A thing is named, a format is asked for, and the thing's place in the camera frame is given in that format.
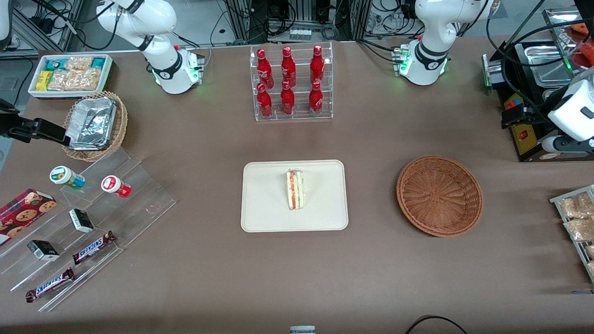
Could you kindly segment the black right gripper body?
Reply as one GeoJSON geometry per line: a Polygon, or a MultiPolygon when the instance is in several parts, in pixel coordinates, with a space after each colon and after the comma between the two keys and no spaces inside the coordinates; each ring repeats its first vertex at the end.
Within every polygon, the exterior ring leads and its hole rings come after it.
{"type": "Polygon", "coordinates": [[[31,142],[32,120],[23,118],[13,104],[0,100],[0,135],[22,142],[31,142]]]}

